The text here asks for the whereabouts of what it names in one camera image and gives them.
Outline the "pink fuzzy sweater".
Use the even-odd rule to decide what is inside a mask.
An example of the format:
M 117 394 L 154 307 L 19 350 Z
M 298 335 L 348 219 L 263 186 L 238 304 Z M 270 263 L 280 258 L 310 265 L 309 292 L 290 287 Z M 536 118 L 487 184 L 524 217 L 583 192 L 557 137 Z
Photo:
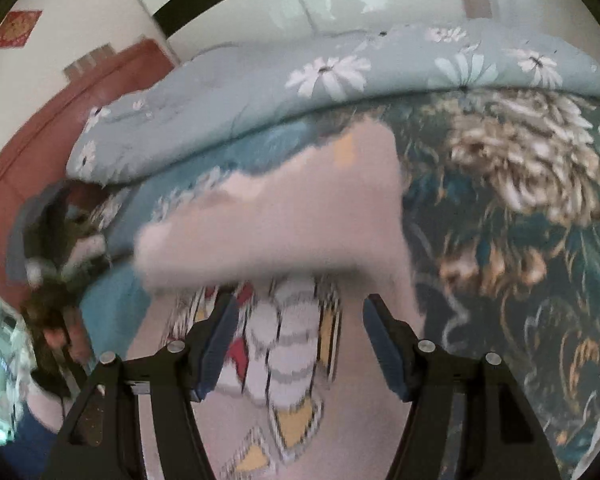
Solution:
M 382 479 L 408 408 L 363 325 L 385 298 L 422 326 L 402 234 L 396 139 L 364 118 L 265 174 L 236 171 L 148 224 L 125 278 L 94 285 L 73 335 L 86 356 L 150 356 L 233 295 L 214 389 L 193 407 L 219 479 Z

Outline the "red-brown wooden headboard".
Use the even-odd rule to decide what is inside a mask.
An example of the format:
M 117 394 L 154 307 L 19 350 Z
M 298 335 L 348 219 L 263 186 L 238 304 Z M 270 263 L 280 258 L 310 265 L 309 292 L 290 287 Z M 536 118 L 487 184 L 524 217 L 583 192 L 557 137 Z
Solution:
M 65 177 L 69 154 L 92 108 L 151 87 L 173 70 L 152 39 L 145 39 L 70 82 L 16 132 L 0 153 L 0 299 L 17 307 L 28 288 L 7 279 L 9 232 L 23 203 Z

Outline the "light blue daisy quilt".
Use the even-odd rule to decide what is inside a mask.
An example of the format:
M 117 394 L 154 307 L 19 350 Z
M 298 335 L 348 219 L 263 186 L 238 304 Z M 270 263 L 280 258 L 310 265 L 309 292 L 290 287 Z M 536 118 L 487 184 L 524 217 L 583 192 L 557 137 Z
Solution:
M 126 183 L 311 110 L 407 92 L 507 87 L 600 98 L 600 64 L 564 40 L 487 18 L 221 44 L 150 88 L 93 108 L 66 173 Z

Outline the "floral bed blanket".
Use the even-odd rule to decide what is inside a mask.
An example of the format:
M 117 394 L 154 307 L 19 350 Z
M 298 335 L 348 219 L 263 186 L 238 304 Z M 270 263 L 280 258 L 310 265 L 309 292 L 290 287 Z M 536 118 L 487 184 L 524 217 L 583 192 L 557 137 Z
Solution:
M 94 227 L 124 258 L 144 224 L 365 117 L 396 139 L 425 334 L 460 356 L 504 356 L 562 478 L 581 478 L 600 452 L 600 102 L 465 90 L 321 110 L 117 188 Z

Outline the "red paper wall decoration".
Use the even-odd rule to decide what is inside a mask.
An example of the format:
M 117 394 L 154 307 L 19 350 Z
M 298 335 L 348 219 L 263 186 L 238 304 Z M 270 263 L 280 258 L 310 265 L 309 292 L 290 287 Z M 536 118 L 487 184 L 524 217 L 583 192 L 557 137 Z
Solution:
M 0 49 L 23 48 L 42 13 L 42 10 L 9 11 L 0 26 Z

